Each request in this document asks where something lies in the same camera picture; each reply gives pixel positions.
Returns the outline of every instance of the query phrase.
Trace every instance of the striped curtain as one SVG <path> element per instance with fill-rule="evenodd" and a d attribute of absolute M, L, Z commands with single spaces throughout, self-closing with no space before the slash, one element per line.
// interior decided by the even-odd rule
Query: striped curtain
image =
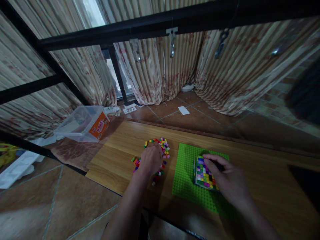
<path fill-rule="evenodd" d="M 106 24 L 198 4 L 204 1 L 97 0 Z M 291 46 L 279 57 L 271 51 L 295 25 Z M 177 35 L 175 55 L 169 57 L 168 37 L 139 40 L 141 62 L 129 42 L 115 43 L 127 81 L 140 104 L 160 104 L 176 97 L 185 83 L 216 111 L 236 116 L 319 50 L 317 17 L 237 27 L 230 30 L 223 53 L 214 59 L 220 31 Z"/>
<path fill-rule="evenodd" d="M 54 73 L 0 11 L 0 91 Z M 50 134 L 81 103 L 64 84 L 0 105 L 0 129 L 20 137 Z"/>
<path fill-rule="evenodd" d="M 97 0 L 106 24 L 143 17 L 207 1 L 112 1 Z M 126 80 L 133 86 L 141 104 L 160 104 L 177 96 L 191 79 L 204 33 L 177 35 L 175 57 L 169 57 L 170 41 L 167 37 L 139 40 L 141 61 L 135 62 L 129 42 L 115 43 Z"/>
<path fill-rule="evenodd" d="M 93 9 L 79 0 L 9 0 L 37 38 L 48 38 L 97 27 L 92 21 Z M 117 102 L 112 75 L 106 66 L 100 46 L 81 47 L 50 52 L 91 105 L 114 105 Z"/>

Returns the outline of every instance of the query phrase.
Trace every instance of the tiled wall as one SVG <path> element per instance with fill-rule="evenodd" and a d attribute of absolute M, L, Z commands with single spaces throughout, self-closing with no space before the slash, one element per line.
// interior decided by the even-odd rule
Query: tiled wall
<path fill-rule="evenodd" d="M 304 72 L 317 59 L 319 53 L 304 61 L 274 88 L 263 95 L 250 109 L 275 121 L 301 129 L 304 132 L 320 137 L 320 126 L 299 120 L 286 106 L 286 97 Z"/>

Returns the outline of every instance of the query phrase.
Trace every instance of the plastic storage box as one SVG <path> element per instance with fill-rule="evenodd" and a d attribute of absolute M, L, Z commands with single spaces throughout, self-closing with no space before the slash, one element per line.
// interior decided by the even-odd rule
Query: plastic storage box
<path fill-rule="evenodd" d="M 78 142 L 99 142 L 110 120 L 103 106 L 79 106 L 53 132 Z"/>

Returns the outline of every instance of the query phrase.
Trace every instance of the green lego baseplate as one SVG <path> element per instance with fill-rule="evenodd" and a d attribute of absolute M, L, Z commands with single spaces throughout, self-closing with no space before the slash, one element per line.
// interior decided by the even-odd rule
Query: green lego baseplate
<path fill-rule="evenodd" d="M 193 184 L 194 160 L 206 153 L 220 155 L 229 161 L 227 154 L 179 143 L 172 195 L 193 202 L 221 216 L 238 221 L 239 216 L 236 210 L 221 193 L 209 191 Z"/>

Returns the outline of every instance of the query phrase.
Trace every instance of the wooden tabletop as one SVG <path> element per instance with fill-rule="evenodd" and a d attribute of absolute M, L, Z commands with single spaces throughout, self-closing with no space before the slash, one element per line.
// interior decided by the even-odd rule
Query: wooden tabletop
<path fill-rule="evenodd" d="M 160 137 L 167 139 L 171 157 L 164 176 L 148 187 L 148 210 L 207 239 L 243 238 L 241 224 L 172 195 L 178 147 L 185 143 L 228 154 L 243 169 L 257 206 L 284 239 L 312 239 L 318 233 L 319 215 L 287 167 L 320 171 L 320 161 L 310 157 L 124 121 L 92 159 L 86 176 L 123 195 L 133 175 L 131 159 L 140 157 L 145 141 Z"/>

